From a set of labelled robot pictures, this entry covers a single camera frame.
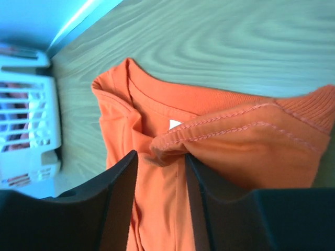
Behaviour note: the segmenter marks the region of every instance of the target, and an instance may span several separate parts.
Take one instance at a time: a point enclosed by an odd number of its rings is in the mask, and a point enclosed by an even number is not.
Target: wood grain surface
[[[165,81],[303,95],[335,83],[335,1],[124,0],[53,58],[65,187],[105,168],[90,85],[126,57]],[[332,136],[316,186],[335,185],[335,131]]]

